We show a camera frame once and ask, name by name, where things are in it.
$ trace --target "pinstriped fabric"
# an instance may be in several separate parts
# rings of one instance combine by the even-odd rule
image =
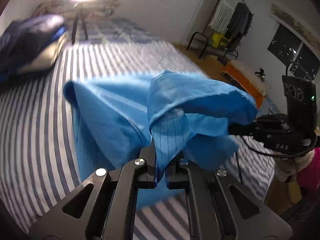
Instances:
[[[47,76],[0,94],[0,198],[25,232],[79,185],[72,109],[62,96],[65,82],[163,70],[201,72],[164,41],[77,45],[65,47]],[[246,185],[263,198],[274,163],[243,147],[239,157]],[[227,169],[237,175],[236,161]],[[189,239],[181,197],[137,212],[134,239]]]

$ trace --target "orange cloth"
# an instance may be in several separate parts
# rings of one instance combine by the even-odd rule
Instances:
[[[225,67],[222,68],[222,72],[227,73],[230,77],[236,80],[255,100],[257,108],[260,108],[263,102],[263,95],[252,85],[247,78],[236,68],[233,67],[229,61]]]

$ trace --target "striped bed sheet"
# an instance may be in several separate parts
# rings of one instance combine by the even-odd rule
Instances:
[[[52,71],[0,94],[0,198],[26,233],[57,201],[79,185],[72,109],[63,97],[68,80],[132,73],[201,72],[164,41],[66,46]],[[248,139],[251,146],[261,146]],[[244,148],[239,140],[244,183],[263,200],[273,161]],[[238,175],[235,158],[223,166]],[[183,196],[136,213],[134,239],[189,239]]]

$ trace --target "night window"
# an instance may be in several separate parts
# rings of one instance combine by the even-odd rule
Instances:
[[[296,60],[309,73],[312,80],[319,70],[320,61],[318,58],[294,33],[281,24],[268,50],[285,66],[291,60]],[[290,71],[296,77],[306,78],[305,73],[296,66],[291,67]]]

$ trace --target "pink cloth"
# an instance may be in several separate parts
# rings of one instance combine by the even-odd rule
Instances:
[[[320,147],[315,148],[312,162],[297,174],[297,182],[300,187],[305,187],[310,192],[317,191],[320,184]]]

